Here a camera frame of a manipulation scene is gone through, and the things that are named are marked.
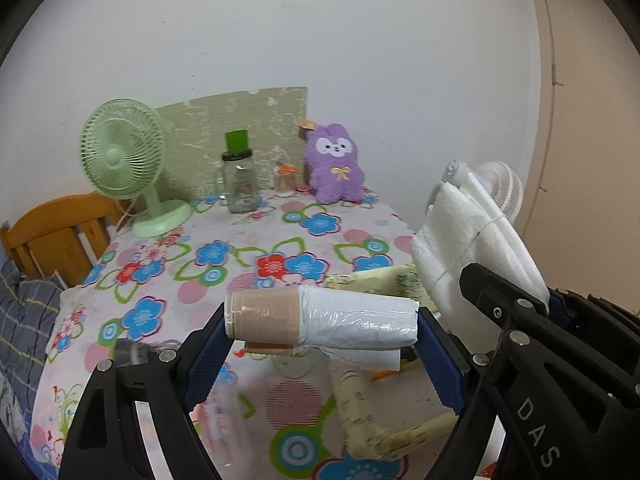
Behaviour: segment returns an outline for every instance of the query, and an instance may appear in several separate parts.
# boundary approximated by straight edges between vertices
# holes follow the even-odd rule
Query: plaid fabric
[[[31,411],[61,291],[51,280],[22,280],[11,260],[0,270],[0,421],[41,479],[57,475],[52,466],[33,458]]]

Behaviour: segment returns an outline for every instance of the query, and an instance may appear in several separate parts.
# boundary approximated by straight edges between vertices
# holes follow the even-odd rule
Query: fan stand
[[[146,201],[146,211],[133,221],[133,234],[138,238],[153,238],[163,235],[191,216],[191,207],[184,200],[158,200],[155,186],[147,187],[142,195]]]

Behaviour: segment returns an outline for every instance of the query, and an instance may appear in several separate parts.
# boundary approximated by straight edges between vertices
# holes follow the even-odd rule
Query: purple plush toy
[[[306,133],[305,162],[318,203],[363,199],[364,172],[358,166],[358,149],[341,124],[318,126]]]

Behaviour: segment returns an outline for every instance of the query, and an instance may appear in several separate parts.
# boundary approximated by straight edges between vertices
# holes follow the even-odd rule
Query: floral tablecloth
[[[211,197],[191,203],[189,220],[162,237],[119,235],[56,321],[33,411],[36,457],[60,466],[84,385],[96,363],[113,355],[116,338],[184,340],[227,291],[322,284],[328,273],[408,263],[412,231],[366,191],[361,203],[331,206],[317,204],[305,187],[290,198],[264,192],[259,209],[244,215]],[[441,442],[395,462],[357,462],[344,451],[326,360],[317,351],[245,354],[235,343],[218,380],[226,392],[218,404],[231,402],[231,413],[224,446],[212,454],[225,479],[424,478]],[[192,418],[209,438],[203,410]],[[171,478],[148,407],[139,413],[156,478]]]

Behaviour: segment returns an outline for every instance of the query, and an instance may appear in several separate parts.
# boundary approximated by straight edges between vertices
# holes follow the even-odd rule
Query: plush toy eye
[[[329,153],[332,149],[333,145],[329,139],[326,137],[320,137],[316,140],[316,150],[318,153]]]
[[[340,139],[338,139],[338,144],[345,151],[345,153],[351,153],[351,151],[353,150],[353,145],[351,144],[351,141],[349,139],[340,137]]]

